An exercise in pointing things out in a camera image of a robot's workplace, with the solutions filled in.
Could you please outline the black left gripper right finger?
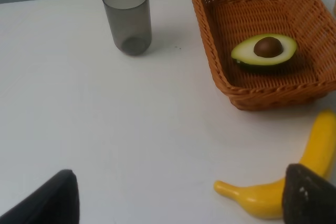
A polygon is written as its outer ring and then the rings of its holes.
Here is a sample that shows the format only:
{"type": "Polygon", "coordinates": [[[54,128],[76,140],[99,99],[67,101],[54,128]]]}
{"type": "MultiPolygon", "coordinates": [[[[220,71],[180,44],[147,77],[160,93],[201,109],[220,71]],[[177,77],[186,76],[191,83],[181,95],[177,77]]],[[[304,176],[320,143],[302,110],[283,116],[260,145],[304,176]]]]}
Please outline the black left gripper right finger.
{"type": "Polygon", "coordinates": [[[335,186],[301,164],[290,164],[282,212],[284,223],[335,223],[335,186]]]}

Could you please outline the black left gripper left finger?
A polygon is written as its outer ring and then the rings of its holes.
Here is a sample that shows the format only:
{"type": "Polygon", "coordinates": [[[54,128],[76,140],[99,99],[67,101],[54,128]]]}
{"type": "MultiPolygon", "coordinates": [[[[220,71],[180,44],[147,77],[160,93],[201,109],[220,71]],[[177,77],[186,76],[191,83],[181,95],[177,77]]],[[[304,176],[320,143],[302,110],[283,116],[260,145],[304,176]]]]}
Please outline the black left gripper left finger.
{"type": "Polygon", "coordinates": [[[63,169],[1,216],[1,223],[79,223],[77,177],[63,169]]]}

